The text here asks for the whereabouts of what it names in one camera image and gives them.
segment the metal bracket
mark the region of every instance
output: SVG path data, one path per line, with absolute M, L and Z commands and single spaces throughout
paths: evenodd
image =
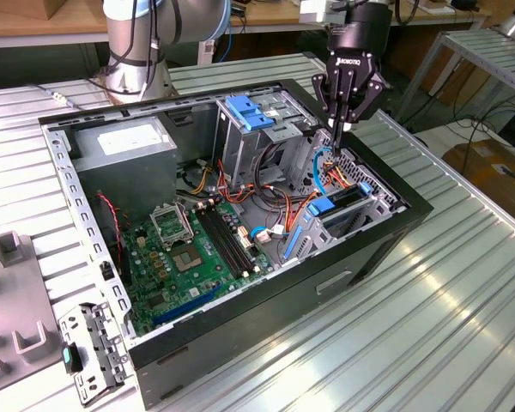
M 128 355 L 107 303 L 79 305 L 60 318 L 59 325 L 64 344 L 76 348 L 82 361 L 82 370 L 74 373 L 82 406 L 95 403 L 124 384 Z

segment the white label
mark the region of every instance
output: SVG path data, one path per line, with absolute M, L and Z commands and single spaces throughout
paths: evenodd
M 108 156 L 134 148 L 144 148 L 151 144 L 167 142 L 168 138 L 157 133 L 150 124 L 142 124 L 128 129 L 102 133 L 97 140 L 105 155 Z
M 336 66 L 340 64 L 352 64 L 353 66 L 360 66 L 361 61 L 358 58 L 337 58 Z
M 278 112 L 276 110 L 269 110 L 267 112 L 264 112 L 264 115 L 268 118 L 273 118 L 274 116 L 278 116 Z

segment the metal chassis frame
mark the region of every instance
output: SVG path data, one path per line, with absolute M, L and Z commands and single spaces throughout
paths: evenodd
M 433 45 L 429 49 L 429 52 L 423 59 L 423 62 L 420 65 L 420 68 L 416 71 L 414 78 L 412 79 L 412 82 L 410 82 L 409 86 L 407 87 L 406 91 L 404 92 L 404 95 L 401 99 L 401 103 L 399 105 L 399 108 L 397 110 L 397 113 L 395 115 L 395 120 L 397 122 L 403 121 L 403 115 L 406 113 L 410 101 L 414 99 L 415 93 L 418 90 L 418 87 L 420 87 L 421 82 L 423 81 L 424 77 L 428 73 L 429 69 L 433 65 L 435 58 L 439 55 L 440 51 L 443 47 L 448 48 L 449 50 L 452 50 L 454 52 L 454 56 L 452 56 L 451 61 L 446 65 L 445 69 L 442 71 L 442 73 L 439 76 L 439 79 L 436 81 L 436 83 L 431 88 L 429 94 L 435 95 L 439 89 L 442 87 L 443 83 L 446 81 L 448 76 L 459 66 L 459 63 L 462 60 L 467 60 L 470 63 L 474 64 L 475 66 L 485 70 L 489 75 L 497 79 L 497 84 L 494 86 L 493 91 L 484 99 L 482 108 L 480 110 L 480 113 L 486 112 L 490 107 L 493 105 L 494 97 L 498 94 L 498 92 L 501 89 L 501 84 L 506 84 L 510 88 L 515 89 L 515 73 L 512 73 L 511 71 L 502 68 L 498 66 L 497 64 L 494 64 L 493 62 L 490 62 L 487 58 L 484 58 L 482 56 L 479 56 L 477 53 L 473 52 L 469 47 L 466 46 L 464 41 L 457 41 L 454 39 L 451 34 L 452 33 L 459 33 L 458 38 L 465 40 L 466 36 L 465 34 L 468 34 L 471 36 L 476 36 L 476 32 L 467 31 L 468 33 L 463 32 L 443 32 L 439 33 L 435 41 L 433 42 Z

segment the ventilation grille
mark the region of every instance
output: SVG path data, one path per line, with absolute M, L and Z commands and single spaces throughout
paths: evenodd
M 301 256 L 301 253 L 305 250 L 307 243 L 309 243 L 309 238 L 305 237 L 303 241 L 301 242 L 300 248 L 296 252 L 295 256 L 299 258 Z
M 353 232 L 354 226 L 357 224 L 357 221 L 359 221 L 359 219 L 361 218 L 361 216 L 362 216 L 362 212 L 359 212 L 359 213 L 357 213 L 357 214 L 354 216 L 353 220 L 352 220 L 352 221 L 351 221 L 351 223 L 349 224 L 349 227 L 348 227 L 348 230 L 347 230 L 347 232 L 348 232 L 348 233 L 349 233 L 349 232 Z
M 323 145 L 328 145 L 330 139 L 326 138 L 322 140 Z M 306 145 L 306 150 L 311 150 L 312 145 Z M 323 186 L 327 186 L 330 181 L 327 176 L 322 173 L 322 165 L 325 161 L 332 161 L 332 154 L 330 152 L 323 152 L 318 159 L 318 170 L 320 182 Z M 397 198 L 388 191 L 378 180 L 374 177 L 373 173 L 368 170 L 364 165 L 356 165 L 354 163 L 355 158 L 348 150 L 343 149 L 340 158 L 338 159 L 338 166 L 342 169 L 343 174 L 349 180 L 350 183 L 358 185 L 360 182 L 367 182 L 373 188 L 373 194 L 378 196 L 382 195 L 384 200 L 389 204 L 393 205 Z M 336 190 L 342 189 L 342 186 L 332 179 L 332 184 L 336 187 Z M 303 172 L 303 178 L 301 182 L 294 188 L 300 195 L 308 195 L 315 187 L 315 182 L 312 176 L 312 158 L 307 162 L 306 170 Z

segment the aluminum extrusion table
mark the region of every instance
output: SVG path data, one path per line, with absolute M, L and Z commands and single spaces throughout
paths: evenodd
M 498 80 L 484 99 L 482 109 L 478 113 L 479 117 L 493 105 L 494 97 L 504 84 L 515 89 L 515 40 L 508 39 L 492 29 L 440 33 L 404 92 L 395 116 L 398 121 L 401 121 L 406 113 L 423 78 L 443 47 L 454 51 L 454 56 L 433 85 L 431 95 L 439 90 L 461 59 L 469 60 Z
M 302 55 L 172 70 L 183 93 L 293 77 Z M 85 108 L 86 82 L 46 85 Z M 59 317 L 99 301 L 37 117 L 67 112 L 0 90 L 0 231 L 30 234 Z M 433 206 L 374 275 L 153 410 L 509 410 L 515 403 L 515 221 L 382 112 L 357 135 Z M 82 410 L 62 364 L 0 391 L 0 410 Z M 92 410 L 142 411 L 133 376 Z

